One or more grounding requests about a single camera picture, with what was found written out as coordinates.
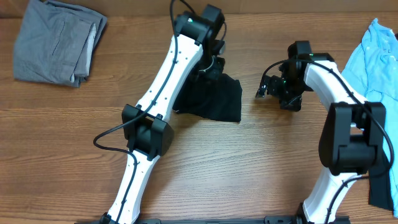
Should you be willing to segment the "black t-shirt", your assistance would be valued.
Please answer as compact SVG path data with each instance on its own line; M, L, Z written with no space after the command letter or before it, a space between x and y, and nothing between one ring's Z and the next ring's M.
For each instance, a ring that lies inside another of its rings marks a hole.
M222 73L217 80L200 77L183 84L173 110L215 121L241 121L242 93L240 81Z

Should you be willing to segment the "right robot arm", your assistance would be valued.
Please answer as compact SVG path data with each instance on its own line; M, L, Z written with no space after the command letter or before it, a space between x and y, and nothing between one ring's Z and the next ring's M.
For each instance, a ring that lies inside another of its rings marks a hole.
M318 153L323 169L311 194L293 216L267 216L265 223L349 223L337 217L340 203L358 180L369 179L369 169L383 162L386 109L360 95L338 71L328 53L312 52L310 42L296 41L288 58L276 62L281 76L263 74L256 97L278 99L282 110L300 111L302 94L313 91L328 114Z

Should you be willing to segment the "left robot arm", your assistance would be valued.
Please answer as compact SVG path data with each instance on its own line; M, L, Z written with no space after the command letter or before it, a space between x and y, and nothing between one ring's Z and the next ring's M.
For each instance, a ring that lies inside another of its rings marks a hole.
M169 51L150 88L136 106L124 107L122 124L101 133L105 136L123 129L127 163L116 199L100 223L136 222L155 163L173 141L169 120L184 83L190 77L217 80L222 74L224 40L216 38L225 25L221 9L209 4L200 15L188 10L170 18L173 36Z

